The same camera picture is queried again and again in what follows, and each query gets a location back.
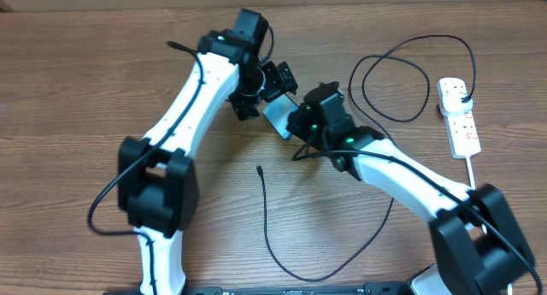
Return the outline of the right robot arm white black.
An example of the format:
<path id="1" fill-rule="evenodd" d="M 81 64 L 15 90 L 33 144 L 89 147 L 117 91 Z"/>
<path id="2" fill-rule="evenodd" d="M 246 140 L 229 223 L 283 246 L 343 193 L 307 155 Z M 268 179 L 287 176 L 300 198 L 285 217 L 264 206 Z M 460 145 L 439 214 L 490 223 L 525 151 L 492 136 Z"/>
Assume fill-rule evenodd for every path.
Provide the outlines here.
<path id="1" fill-rule="evenodd" d="M 338 83 L 320 84 L 288 115 L 288 131 L 340 172 L 388 193 L 428 226 L 435 264 L 406 294 L 499 294 L 524 274 L 541 289 L 534 257 L 504 195 L 449 180 L 346 112 Z"/>

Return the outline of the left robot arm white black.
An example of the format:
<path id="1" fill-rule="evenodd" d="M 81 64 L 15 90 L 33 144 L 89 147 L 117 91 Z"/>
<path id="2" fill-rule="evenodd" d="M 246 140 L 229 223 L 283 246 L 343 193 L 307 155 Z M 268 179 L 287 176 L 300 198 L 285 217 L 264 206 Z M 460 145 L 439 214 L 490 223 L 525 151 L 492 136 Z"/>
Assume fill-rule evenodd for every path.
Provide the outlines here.
<path id="1" fill-rule="evenodd" d="M 192 71 L 164 116 L 141 138 L 127 137 L 118 154 L 118 193 L 132 233 L 138 235 L 143 278 L 136 294 L 181 294 L 183 232 L 199 198 L 195 159 L 221 105 L 236 116 L 259 116 L 257 107 L 287 137 L 287 115 L 297 106 L 287 96 L 297 82 L 286 62 L 262 60 L 272 28 L 259 13 L 241 9 L 233 28 L 202 36 Z"/>

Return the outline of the smartphone with blue screen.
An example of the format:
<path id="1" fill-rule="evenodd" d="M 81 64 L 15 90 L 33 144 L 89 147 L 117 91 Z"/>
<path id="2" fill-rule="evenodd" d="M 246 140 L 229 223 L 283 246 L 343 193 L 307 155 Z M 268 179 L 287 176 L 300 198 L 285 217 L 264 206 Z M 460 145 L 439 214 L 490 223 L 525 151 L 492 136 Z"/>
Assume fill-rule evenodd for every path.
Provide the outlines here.
<path id="1" fill-rule="evenodd" d="M 269 103 L 263 110 L 263 114 L 282 139 L 289 139 L 291 133 L 287 129 L 288 118 L 296 110 L 298 110 L 296 103 L 283 94 Z"/>

